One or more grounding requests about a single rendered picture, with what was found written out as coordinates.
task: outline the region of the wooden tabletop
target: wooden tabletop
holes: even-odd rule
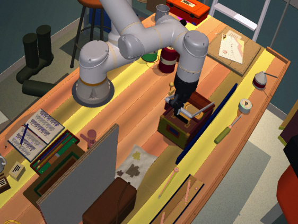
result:
[[[154,24],[154,15],[144,20],[143,24],[146,27],[152,26]],[[208,19],[195,29],[206,34],[209,38],[209,41],[211,41],[216,37],[217,33],[224,29],[224,27],[226,27],[225,24],[208,16]],[[258,57],[260,57],[264,51],[267,51],[265,52],[265,55],[271,54],[273,57],[273,60],[271,60],[269,63],[266,72],[275,75],[278,78],[275,79],[273,77],[267,77],[268,82],[265,90],[253,90],[250,97],[248,97],[253,104],[253,110],[251,110],[250,114],[245,116],[245,119],[238,121],[237,134],[236,132],[231,131],[229,137],[225,138],[220,144],[214,147],[212,153],[207,157],[205,162],[199,169],[195,171],[193,174],[194,177],[203,182],[205,185],[199,194],[194,198],[194,200],[189,204],[185,212],[181,215],[176,223],[191,223],[198,212],[202,209],[229,168],[232,166],[234,160],[237,158],[238,154],[264,113],[274,92],[276,91],[276,88],[280,84],[281,79],[283,78],[290,64],[290,61],[268,47],[266,50],[262,48]],[[231,72],[228,68],[207,57],[202,69],[197,92],[202,94],[205,98],[208,98],[210,101],[215,101],[216,106],[218,106],[235,83],[240,85],[243,80],[248,80],[251,78],[249,71],[256,62],[257,60],[252,63],[245,75],[240,77]],[[154,64],[147,64],[147,66],[150,68],[146,70],[143,75],[138,77],[133,84],[127,87],[125,91],[123,91],[116,99],[114,99],[108,105],[109,107],[106,107],[103,111],[98,113],[98,115],[92,119],[92,122],[89,122],[87,125],[85,125],[81,130],[79,130],[79,132],[74,133],[79,137],[80,133],[85,133],[89,129],[96,126],[98,129],[97,133],[99,138],[105,132],[105,130],[113,125],[114,122],[119,124],[121,132],[119,131],[119,153],[117,153],[117,167],[129,154],[130,150],[127,150],[127,148],[130,149],[130,146],[134,143],[142,146],[145,151],[156,156],[160,156],[162,151],[171,144],[156,131],[156,125],[158,124],[159,116],[164,111],[163,99],[166,97],[166,93],[169,90],[169,82],[173,80],[175,72],[169,75],[164,75],[157,69],[157,64],[158,62]],[[117,75],[121,71],[125,70],[126,68],[130,68],[128,66],[129,65],[110,72],[108,74],[109,79],[116,79]],[[77,68],[72,74],[62,80],[61,83],[56,85],[49,93],[42,97],[0,135],[0,153],[2,156],[7,158],[17,155],[16,152],[14,152],[15,150],[12,148],[12,146],[7,143],[7,139],[19,128],[20,125],[25,123],[25,121],[31,116],[31,113],[37,111],[39,108],[42,108],[54,118],[59,117],[60,120],[57,120],[60,123],[63,123],[61,120],[67,121],[67,118],[62,113],[62,111],[65,111],[63,110],[64,107],[67,107],[68,110],[70,110],[73,114],[77,113],[81,109],[80,106],[74,103],[74,100],[71,97],[72,85],[78,78],[79,69]],[[148,100],[152,97],[154,99],[150,105],[142,103],[145,102],[144,99]],[[136,110],[140,108],[142,108],[142,110],[137,114]],[[234,118],[239,115],[239,112],[236,113],[238,114],[233,114],[234,117],[230,117],[229,119],[234,120]],[[86,150],[85,141],[81,141],[79,146]],[[16,160],[21,160],[21,156],[18,155],[18,158],[15,159],[15,161]],[[26,200],[22,195],[22,192],[36,178],[37,174],[33,175],[29,182],[25,182],[26,184],[21,187],[21,189],[11,198],[11,200],[0,209],[1,214],[6,214],[5,216],[2,216],[2,218],[0,216],[0,222],[4,222],[7,219],[15,219],[20,221],[21,216],[36,216],[36,218],[34,218],[36,221],[32,221],[32,219],[24,221],[22,219],[22,224],[38,224],[41,222],[41,215],[39,214],[38,210],[36,211],[36,208],[32,208],[32,206],[30,206],[30,202],[28,202],[28,200]],[[173,188],[179,185],[178,180],[179,177],[177,176],[177,182],[175,183],[175,181],[173,181],[172,183]],[[19,204],[20,201],[22,202],[22,206],[18,205],[18,209],[12,211],[12,208],[16,204]],[[162,207],[162,200],[160,201],[161,204],[156,206],[156,210],[159,210],[159,208]],[[133,217],[129,223],[140,223],[138,222],[138,216],[141,213],[142,210],[140,210],[136,217]]]

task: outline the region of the brown leather case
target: brown leather case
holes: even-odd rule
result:
[[[117,177],[85,211],[83,214],[83,224],[116,224],[119,199],[117,224],[120,224],[134,209],[136,196],[136,188],[132,187],[122,178]]]

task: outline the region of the gray robot arm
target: gray robot arm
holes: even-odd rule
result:
[[[145,54],[172,46],[180,54],[180,59],[174,79],[176,92],[174,99],[169,103],[178,115],[180,108],[197,88],[208,51],[209,40],[206,35],[196,30],[189,31],[170,15],[159,18],[155,26],[144,28],[131,4],[126,0],[100,0],[100,2],[111,18],[113,36],[117,33],[119,39],[117,42],[109,39],[106,43],[92,41],[82,48],[80,79],[83,83],[100,83],[106,78],[108,71],[131,63]],[[91,52],[95,50],[98,52],[100,49],[102,49],[98,56],[100,59],[90,69],[88,65],[91,64],[88,60],[93,60],[90,57]]]

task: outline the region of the screwdriver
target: screwdriver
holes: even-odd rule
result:
[[[233,122],[233,124],[231,124],[229,127],[226,127],[222,133],[219,134],[219,136],[214,140],[214,142],[216,144],[219,144],[225,137],[227,134],[229,134],[229,132],[231,131],[232,126],[239,120],[239,118],[242,116],[242,114]]]

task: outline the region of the pink figurine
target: pink figurine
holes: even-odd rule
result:
[[[96,131],[93,130],[93,129],[90,129],[87,132],[88,137],[86,137],[83,134],[81,134],[80,136],[81,136],[81,138],[83,138],[87,142],[87,145],[88,145],[87,149],[91,148],[92,145],[96,142],[96,140],[95,140],[96,139]]]

